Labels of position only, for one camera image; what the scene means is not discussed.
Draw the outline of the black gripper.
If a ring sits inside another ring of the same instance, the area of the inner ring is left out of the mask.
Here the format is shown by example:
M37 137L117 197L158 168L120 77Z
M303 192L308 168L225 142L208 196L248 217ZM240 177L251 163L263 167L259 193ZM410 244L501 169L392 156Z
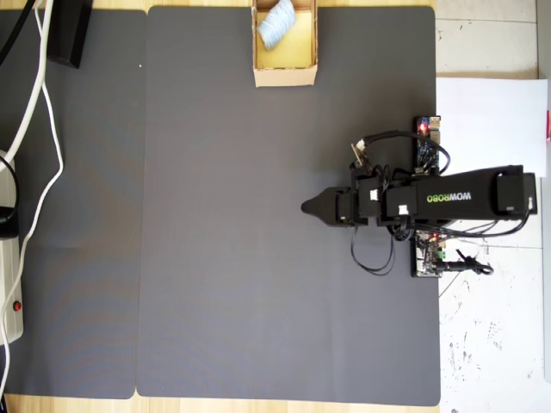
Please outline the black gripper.
M351 168L348 187L326 188L300 210L330 227L365 226L379 214L383 183L381 169Z

